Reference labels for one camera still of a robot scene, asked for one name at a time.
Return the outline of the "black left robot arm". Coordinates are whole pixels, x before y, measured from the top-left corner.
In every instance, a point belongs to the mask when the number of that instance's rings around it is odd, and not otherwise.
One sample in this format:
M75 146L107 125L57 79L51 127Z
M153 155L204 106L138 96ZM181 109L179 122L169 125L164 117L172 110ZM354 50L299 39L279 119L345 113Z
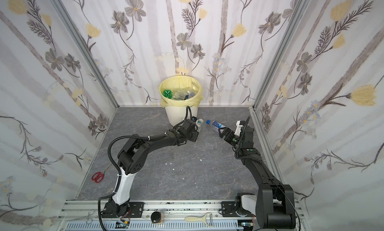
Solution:
M123 217L131 210L131 188L136 174L144 167L148 155L168 146L181 146L188 141L196 142L198 126L193 120L192 110L186 107L184 119L163 134L155 136L124 135L115 138L108 146L107 154L112 165L118 171L117 182L110 195L98 198L99 219ZM112 157L112 147L120 140L127 142L118 153L118 160Z

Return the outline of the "small blue label bottle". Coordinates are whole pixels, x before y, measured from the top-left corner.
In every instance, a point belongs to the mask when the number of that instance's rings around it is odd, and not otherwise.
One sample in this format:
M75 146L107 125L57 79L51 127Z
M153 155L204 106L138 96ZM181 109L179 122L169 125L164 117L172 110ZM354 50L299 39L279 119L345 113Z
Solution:
M213 131L215 133L219 133L226 127L225 125L214 120L207 120L206 124L207 124L208 130Z

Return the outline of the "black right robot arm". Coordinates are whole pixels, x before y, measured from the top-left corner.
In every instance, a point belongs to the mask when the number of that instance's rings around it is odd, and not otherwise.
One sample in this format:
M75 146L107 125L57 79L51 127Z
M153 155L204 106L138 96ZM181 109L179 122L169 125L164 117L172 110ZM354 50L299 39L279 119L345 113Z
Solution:
M254 147L254 129L249 126L250 117L238 121L235 131L228 127L218 128L220 138L229 143L235 159L251 172L258 185L258 193L239 193L235 199L235 212L240 215L252 214L262 229L296 228L299 215L295 209L294 191L290 185L278 180Z

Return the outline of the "clear bottle blue label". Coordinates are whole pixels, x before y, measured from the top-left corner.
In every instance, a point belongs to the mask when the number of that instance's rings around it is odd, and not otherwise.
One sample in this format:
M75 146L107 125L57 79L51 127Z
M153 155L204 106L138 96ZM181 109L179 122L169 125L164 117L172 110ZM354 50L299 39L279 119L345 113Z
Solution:
M173 93L172 100L183 101L190 99L196 95L196 91L190 87L182 88Z

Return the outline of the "green soda bottle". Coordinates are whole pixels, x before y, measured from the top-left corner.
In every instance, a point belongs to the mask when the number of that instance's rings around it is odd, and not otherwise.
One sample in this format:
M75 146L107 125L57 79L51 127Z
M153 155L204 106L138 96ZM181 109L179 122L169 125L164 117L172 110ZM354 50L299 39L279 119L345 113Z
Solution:
M169 89L165 89L163 92L162 92L162 95L163 97L167 98L167 99L172 99L173 97L173 92Z

